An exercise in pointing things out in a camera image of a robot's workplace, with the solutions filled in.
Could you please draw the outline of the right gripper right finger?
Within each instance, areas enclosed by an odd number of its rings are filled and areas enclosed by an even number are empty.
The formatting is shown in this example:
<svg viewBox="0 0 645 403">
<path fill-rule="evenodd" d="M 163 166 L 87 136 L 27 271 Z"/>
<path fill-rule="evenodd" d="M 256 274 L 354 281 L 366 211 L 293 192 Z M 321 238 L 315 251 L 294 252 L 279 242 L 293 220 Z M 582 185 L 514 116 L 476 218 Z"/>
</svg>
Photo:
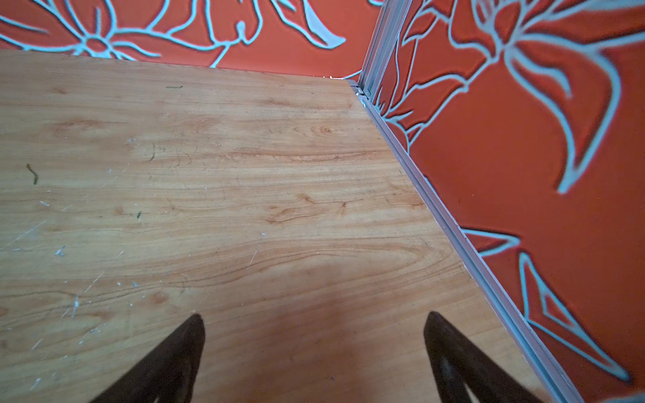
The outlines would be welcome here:
<svg viewBox="0 0 645 403">
<path fill-rule="evenodd" d="M 441 401 L 539 401 L 438 312 L 428 314 L 423 338 Z"/>
</svg>

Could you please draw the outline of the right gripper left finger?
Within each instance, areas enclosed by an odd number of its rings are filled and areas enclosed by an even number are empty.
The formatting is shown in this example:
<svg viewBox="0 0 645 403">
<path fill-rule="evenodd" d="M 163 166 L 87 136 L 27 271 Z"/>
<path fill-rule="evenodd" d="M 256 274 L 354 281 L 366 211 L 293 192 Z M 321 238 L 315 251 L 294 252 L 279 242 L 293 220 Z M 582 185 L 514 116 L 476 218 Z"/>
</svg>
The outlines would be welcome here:
<svg viewBox="0 0 645 403">
<path fill-rule="evenodd" d="M 198 314 L 188 317 L 95 402 L 189 402 L 205 344 Z"/>
</svg>

